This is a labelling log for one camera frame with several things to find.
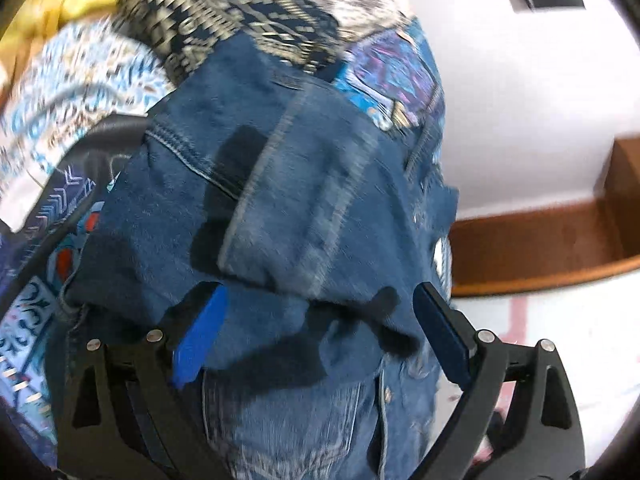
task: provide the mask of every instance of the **blue denim fabric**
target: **blue denim fabric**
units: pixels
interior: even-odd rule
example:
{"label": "blue denim fabric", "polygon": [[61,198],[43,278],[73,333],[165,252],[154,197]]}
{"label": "blue denim fabric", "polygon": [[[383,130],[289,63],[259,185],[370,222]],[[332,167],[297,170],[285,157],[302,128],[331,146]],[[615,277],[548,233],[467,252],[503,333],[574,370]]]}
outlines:
{"label": "blue denim fabric", "polygon": [[440,286],[457,201],[438,119],[384,133],[243,34],[150,116],[62,302],[66,344],[143,333],[221,281],[202,411],[236,478],[408,478],[438,378],[412,294]]}

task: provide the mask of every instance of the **orange spot on fabric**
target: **orange spot on fabric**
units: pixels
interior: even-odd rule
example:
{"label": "orange spot on fabric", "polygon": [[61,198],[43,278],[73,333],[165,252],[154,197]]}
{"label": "orange spot on fabric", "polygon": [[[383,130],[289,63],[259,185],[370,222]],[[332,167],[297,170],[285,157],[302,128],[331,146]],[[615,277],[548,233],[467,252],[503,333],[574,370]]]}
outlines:
{"label": "orange spot on fabric", "polygon": [[66,282],[74,266],[74,254],[71,249],[62,249],[56,257],[56,273],[62,282]]}
{"label": "orange spot on fabric", "polygon": [[100,213],[95,212],[95,213],[91,213],[89,215],[89,218],[86,219],[86,222],[84,223],[84,229],[88,233],[94,230],[95,225],[98,223],[98,218],[100,218]]}

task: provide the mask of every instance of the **metal screw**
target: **metal screw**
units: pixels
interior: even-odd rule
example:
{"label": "metal screw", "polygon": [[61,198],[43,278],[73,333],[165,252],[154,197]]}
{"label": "metal screw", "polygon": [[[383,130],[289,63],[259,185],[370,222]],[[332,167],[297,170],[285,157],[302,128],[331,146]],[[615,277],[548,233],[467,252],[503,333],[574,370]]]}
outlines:
{"label": "metal screw", "polygon": [[162,330],[158,328],[149,330],[149,332],[146,334],[146,340],[149,341],[150,343],[157,343],[163,337],[164,337],[164,334],[162,333]]}
{"label": "metal screw", "polygon": [[89,341],[89,342],[86,344],[86,349],[87,349],[89,352],[95,352],[98,348],[100,348],[100,345],[101,345],[101,344],[102,344],[102,343],[100,342],[100,340],[99,340],[99,339],[91,339],[91,341]]}
{"label": "metal screw", "polygon": [[483,343],[493,343],[495,341],[495,335],[490,330],[481,330],[478,332],[478,339]]}
{"label": "metal screw", "polygon": [[553,352],[556,349],[556,345],[554,345],[553,341],[549,341],[549,339],[543,339],[540,341],[540,346],[542,346],[543,350],[547,352]]}

